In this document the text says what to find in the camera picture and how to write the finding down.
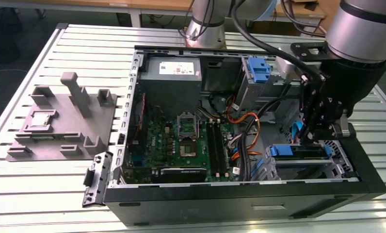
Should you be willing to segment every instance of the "ram slot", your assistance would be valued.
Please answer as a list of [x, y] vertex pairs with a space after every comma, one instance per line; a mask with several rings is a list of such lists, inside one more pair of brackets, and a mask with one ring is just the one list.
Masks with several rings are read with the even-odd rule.
[[215, 175], [218, 173], [218, 155], [215, 149], [215, 134], [214, 134], [214, 124], [206, 124], [206, 132], [207, 132], [207, 147], [209, 147], [209, 157], [211, 160], [211, 174]]
[[222, 140], [222, 132], [221, 132], [221, 124], [217, 123], [214, 125], [214, 136], [215, 136], [215, 151], [217, 151], [217, 160], [218, 160], [218, 172], [221, 176], [225, 176], [226, 173], [226, 159], [223, 152], [223, 140]]

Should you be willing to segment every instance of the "open computer tower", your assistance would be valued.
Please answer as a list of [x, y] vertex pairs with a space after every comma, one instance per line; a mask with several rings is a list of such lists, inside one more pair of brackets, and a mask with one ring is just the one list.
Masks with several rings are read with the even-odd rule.
[[126, 225], [186, 224], [318, 217], [386, 193], [357, 138], [294, 141], [300, 99], [273, 106], [246, 136], [258, 139], [239, 181], [245, 132], [227, 114], [301, 92], [269, 53], [137, 47], [129, 78], [115, 151], [94, 158], [85, 207], [106, 205]]

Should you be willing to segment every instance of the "floor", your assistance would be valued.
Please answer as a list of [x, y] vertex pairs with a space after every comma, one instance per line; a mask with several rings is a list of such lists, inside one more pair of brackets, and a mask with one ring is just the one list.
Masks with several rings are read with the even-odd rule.
[[[26, 72], [35, 62], [58, 23], [67, 22], [71, 24], [130, 26], [130, 16], [126, 14], [117, 15], [114, 13], [49, 10], [46, 12], [46, 18], [39, 19], [35, 10], [21, 9], [18, 16], [22, 21], [23, 31], [14, 36], [14, 39], [19, 46], [22, 57], [10, 64], [0, 64], [0, 70], [15, 69], [0, 72], [0, 114], [11, 100], [19, 84], [23, 81]], [[171, 19], [171, 16], [158, 16], [151, 19], [147, 15], [143, 15], [143, 26], [162, 28], [162, 25], [166, 25], [166, 28], [169, 29], [182, 28], [185, 17], [177, 16], [173, 20]], [[230, 20], [226, 22], [226, 31], [237, 31]], [[380, 81], [380, 86], [386, 93], [386, 75]]]

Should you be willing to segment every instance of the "slotted aluminum tabletop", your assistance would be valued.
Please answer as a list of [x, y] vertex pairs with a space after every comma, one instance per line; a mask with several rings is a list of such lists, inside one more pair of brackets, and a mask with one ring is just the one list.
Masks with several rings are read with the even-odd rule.
[[[306, 37], [258, 37], [277, 47], [316, 41]], [[257, 50], [239, 34], [226, 33], [226, 38], [229, 49]], [[49, 85], [54, 93], [67, 93], [61, 74], [75, 71], [78, 83], [87, 87], [89, 93], [109, 88], [121, 96], [117, 105], [122, 106], [135, 45], [183, 47], [185, 41], [177, 30], [86, 25], [55, 30], [0, 116], [0, 232], [386, 232], [386, 194], [372, 201], [350, 204], [317, 219], [127, 228], [109, 208], [82, 208], [83, 178], [91, 161], [7, 162], [6, 152], [33, 104], [29, 94], [34, 86]], [[111, 142], [118, 138], [114, 131], [119, 129], [122, 115], [123, 108], [118, 107]], [[386, 182], [386, 96], [378, 87], [357, 104], [350, 121]]]

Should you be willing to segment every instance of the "wooden table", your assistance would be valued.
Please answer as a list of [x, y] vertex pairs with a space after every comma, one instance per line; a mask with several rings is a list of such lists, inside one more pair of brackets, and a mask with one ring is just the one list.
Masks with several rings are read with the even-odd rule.
[[[190, 4], [191, 0], [0, 0], [0, 7], [129, 13], [134, 27], [142, 27], [142, 14], [185, 16]], [[277, 13], [277, 21], [290, 22], [281, 5]], [[296, 4], [294, 13], [300, 21], [312, 24], [326, 18], [320, 7], [310, 11], [304, 4]]]

